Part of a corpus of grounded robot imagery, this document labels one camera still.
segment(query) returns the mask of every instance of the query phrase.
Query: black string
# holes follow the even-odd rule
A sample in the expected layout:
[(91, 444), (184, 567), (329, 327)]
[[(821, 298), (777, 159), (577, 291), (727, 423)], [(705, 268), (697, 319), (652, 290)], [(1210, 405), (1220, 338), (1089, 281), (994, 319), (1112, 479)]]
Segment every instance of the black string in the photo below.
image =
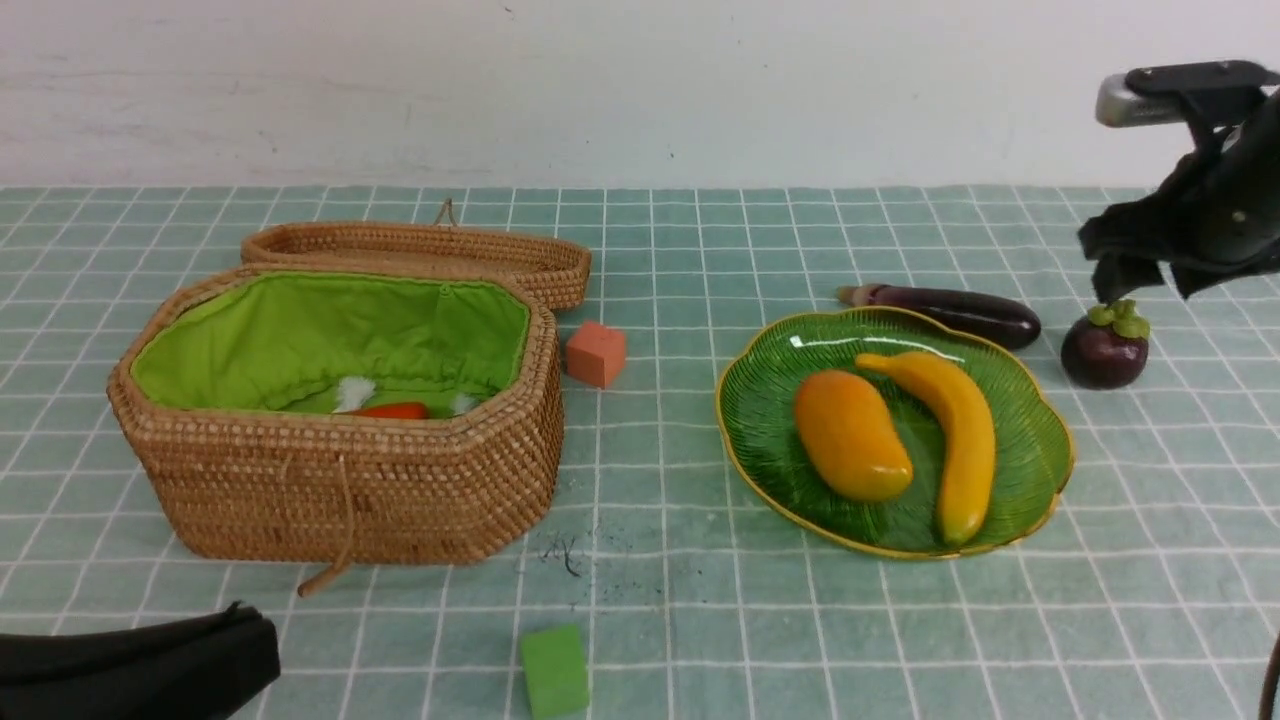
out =
[(1276, 705), (1276, 685), (1280, 684), (1280, 637), (1271, 648), (1271, 661), (1267, 674), (1262, 678), (1262, 702), (1258, 706), (1258, 720), (1271, 720)]

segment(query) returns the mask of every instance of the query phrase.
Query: orange foam cube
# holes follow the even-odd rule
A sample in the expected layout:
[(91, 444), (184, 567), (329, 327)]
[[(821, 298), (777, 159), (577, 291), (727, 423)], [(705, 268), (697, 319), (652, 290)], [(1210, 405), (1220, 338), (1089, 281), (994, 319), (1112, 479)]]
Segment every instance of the orange foam cube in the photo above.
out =
[(571, 378), (599, 388), (609, 387), (627, 363), (627, 336), (588, 320), (568, 340), (564, 360)]

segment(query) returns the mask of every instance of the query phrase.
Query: eggplant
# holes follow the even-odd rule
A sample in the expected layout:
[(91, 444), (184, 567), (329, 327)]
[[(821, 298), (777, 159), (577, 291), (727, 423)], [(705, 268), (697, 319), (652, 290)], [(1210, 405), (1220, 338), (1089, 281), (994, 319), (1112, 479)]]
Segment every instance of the eggplant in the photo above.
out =
[(851, 307), (911, 310), (1006, 350), (1021, 350), (1041, 336), (1039, 316), (1030, 307), (982, 292), (872, 283), (841, 287), (836, 297)]

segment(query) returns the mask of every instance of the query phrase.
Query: basket loop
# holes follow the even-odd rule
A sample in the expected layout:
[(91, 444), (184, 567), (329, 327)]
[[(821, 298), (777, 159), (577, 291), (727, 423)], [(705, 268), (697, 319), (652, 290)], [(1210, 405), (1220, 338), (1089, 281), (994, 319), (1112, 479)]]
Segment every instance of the basket loop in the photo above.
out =
[[(280, 470), (283, 474), (289, 466), (288, 461)], [(347, 539), (342, 543), (342, 551), (328, 568), (314, 575), (307, 582), (298, 585), (298, 597), (310, 597), (332, 583), (351, 566), (351, 551), (356, 544), (356, 502), (351, 496), (351, 482), (347, 479), (347, 462), (338, 455), (338, 479), (342, 480), (342, 497), (347, 501)]]
[(444, 199), (444, 202), (440, 204), (440, 211), (435, 214), (435, 222), (431, 223), (431, 224), (433, 225), (440, 224), (440, 220), (444, 218), (444, 215), (449, 215), (449, 224), (451, 225), (458, 227), (458, 220), (453, 217), (453, 199), (452, 197), (445, 197)]

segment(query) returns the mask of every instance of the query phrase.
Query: green plate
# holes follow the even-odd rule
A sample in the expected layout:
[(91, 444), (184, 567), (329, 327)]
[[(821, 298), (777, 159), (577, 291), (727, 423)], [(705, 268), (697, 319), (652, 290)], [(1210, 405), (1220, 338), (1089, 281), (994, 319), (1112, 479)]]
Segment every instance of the green plate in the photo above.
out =
[[(892, 380), (864, 374), (883, 395), (915, 478), (897, 498), (861, 503), (832, 492), (796, 436), (792, 398), (812, 373), (854, 369), (859, 352), (932, 350), (963, 360), (996, 421), (996, 482), (987, 521), (960, 547), (937, 536), (934, 505), (946, 437), (933, 414)], [(716, 414), (728, 455), (773, 509), (827, 539), (897, 559), (988, 552), (1039, 529), (1053, 514), (1075, 465), (1066, 423), (1018, 357), (986, 340), (892, 307), (795, 315), (764, 328), (724, 370)]]

